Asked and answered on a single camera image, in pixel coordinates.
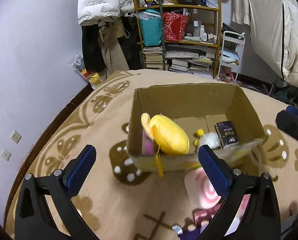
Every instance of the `white rolling cart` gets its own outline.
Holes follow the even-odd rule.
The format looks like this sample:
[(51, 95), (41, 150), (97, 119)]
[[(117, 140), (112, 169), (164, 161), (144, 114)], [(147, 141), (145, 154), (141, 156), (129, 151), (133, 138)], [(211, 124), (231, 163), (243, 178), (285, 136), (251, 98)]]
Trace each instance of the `white rolling cart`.
[[(236, 72), (236, 77), (234, 79), (234, 82), (236, 82), (236, 78), (238, 77), (238, 73), (239, 73), (239, 68), (241, 67), (242, 55), (243, 55), (244, 44), (245, 44), (245, 38), (243, 40), (239, 40), (239, 39), (235, 39), (235, 38), (232, 38), (232, 37), (228, 37), (228, 36), (226, 36), (226, 34), (228, 34), (228, 33), (236, 34), (236, 35), (244, 38), (244, 34), (230, 32), (230, 31), (224, 31), (224, 33), (222, 35), (222, 49), (221, 49), (221, 56), (220, 56), (220, 60), (219, 60), (219, 70), (218, 70), (218, 75), (216, 76), (216, 79), (219, 79), (221, 66), (226, 66), (226, 67), (231, 68), (232, 72)], [(242, 46), (241, 55), (238, 59), (239, 65), (226, 63), (226, 62), (222, 61), (222, 57), (223, 57), (223, 54), (224, 54), (224, 41), (231, 41), (231, 42), (240, 44)]]

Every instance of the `teal bag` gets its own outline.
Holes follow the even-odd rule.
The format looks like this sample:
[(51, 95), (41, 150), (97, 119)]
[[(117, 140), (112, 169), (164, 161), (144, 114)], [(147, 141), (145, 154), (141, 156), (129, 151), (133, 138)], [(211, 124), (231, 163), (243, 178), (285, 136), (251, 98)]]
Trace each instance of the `teal bag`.
[[(160, 15), (160, 12), (146, 9), (146, 12), (151, 12)], [(151, 20), (140, 20), (140, 27), (142, 38), (144, 39), (145, 46), (158, 46), (161, 43), (161, 20), (151, 19)]]

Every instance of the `beige blanket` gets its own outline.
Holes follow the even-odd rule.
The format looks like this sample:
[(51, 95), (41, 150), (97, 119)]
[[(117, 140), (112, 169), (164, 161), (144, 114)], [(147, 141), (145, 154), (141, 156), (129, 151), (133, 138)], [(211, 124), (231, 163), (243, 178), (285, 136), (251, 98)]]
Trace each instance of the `beige blanket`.
[[(185, 171), (136, 173), (127, 159), (126, 139), (132, 97), (135, 88), (157, 84), (216, 82), (189, 74), (157, 70), (115, 72), (68, 117), (36, 158), (29, 172), (46, 176), (63, 169), (78, 156), (86, 144), (97, 149), (97, 161), (77, 197), (72, 199), (83, 219), (103, 240), (176, 240), (174, 223), (184, 226), (192, 209), (184, 186)], [(253, 104), (267, 137), (243, 163), (244, 173), (259, 175), (269, 171), (276, 189), (281, 218), (298, 209), (298, 142), (275, 127), (276, 114), (286, 104), (250, 90), (244, 90)], [(113, 168), (121, 166), (114, 175)], [(126, 176), (134, 173), (129, 183)], [(18, 192), (10, 208), (6, 231), (14, 237), (14, 213)], [(57, 226), (66, 232), (47, 199)]]

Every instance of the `red patterned gift bag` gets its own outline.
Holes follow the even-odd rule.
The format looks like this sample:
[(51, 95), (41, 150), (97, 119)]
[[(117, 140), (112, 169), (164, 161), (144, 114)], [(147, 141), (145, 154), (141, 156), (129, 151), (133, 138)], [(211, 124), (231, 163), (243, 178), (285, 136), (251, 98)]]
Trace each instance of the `red patterned gift bag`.
[(185, 29), (190, 16), (164, 12), (164, 36), (166, 41), (181, 41), (185, 36)]

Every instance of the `wall outlet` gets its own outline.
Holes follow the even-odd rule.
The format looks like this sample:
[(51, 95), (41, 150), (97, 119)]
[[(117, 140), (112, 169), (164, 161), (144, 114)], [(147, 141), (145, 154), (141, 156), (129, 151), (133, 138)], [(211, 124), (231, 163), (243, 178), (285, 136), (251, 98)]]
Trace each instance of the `wall outlet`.
[(9, 161), (9, 158), (11, 157), (11, 153), (5, 149), (1, 153), (1, 157), (3, 157), (6, 161)]
[(20, 139), (22, 138), (22, 136), (16, 130), (10, 137), (15, 143), (19, 143)]

